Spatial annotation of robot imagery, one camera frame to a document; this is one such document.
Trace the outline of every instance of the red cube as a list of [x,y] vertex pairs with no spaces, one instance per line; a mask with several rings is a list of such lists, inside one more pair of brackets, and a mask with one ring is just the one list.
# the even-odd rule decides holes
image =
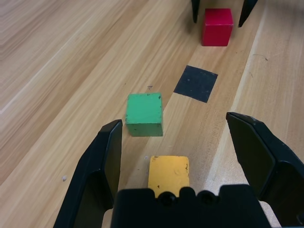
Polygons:
[[203,46],[227,46],[233,29],[231,9],[205,9]]

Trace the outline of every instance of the wooden table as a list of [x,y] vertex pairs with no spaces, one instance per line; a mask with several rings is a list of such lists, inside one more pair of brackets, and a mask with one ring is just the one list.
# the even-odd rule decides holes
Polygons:
[[[189,0],[4,1],[0,227],[53,226],[80,156],[124,119],[130,93],[162,93],[164,136],[123,128],[120,189],[147,186],[151,155],[188,156],[196,192],[246,183],[227,111],[265,122],[304,161],[304,1],[260,0],[228,47],[200,45],[204,8],[231,8],[237,24],[241,7],[202,1],[194,24]],[[208,103],[173,93],[186,65],[218,74]]]

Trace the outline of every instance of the green block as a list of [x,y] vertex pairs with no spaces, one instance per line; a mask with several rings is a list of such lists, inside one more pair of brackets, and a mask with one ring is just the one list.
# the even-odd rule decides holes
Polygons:
[[162,136],[162,95],[130,94],[125,124],[132,136]]

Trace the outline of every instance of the cube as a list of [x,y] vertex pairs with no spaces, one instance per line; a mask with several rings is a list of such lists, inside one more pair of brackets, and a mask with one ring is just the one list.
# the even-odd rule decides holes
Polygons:
[[162,136],[161,93],[130,94],[125,124],[131,136]]
[[180,190],[189,187],[189,160],[184,156],[152,156],[150,159],[148,188],[155,197],[165,191],[180,196]]
[[231,9],[205,9],[203,46],[227,46],[233,29]]

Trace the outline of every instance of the yellow cube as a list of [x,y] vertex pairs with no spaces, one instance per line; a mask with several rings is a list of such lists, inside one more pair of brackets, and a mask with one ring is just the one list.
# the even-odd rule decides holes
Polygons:
[[180,189],[189,186],[189,160],[184,156],[152,156],[148,187],[158,197],[165,191],[179,197]]

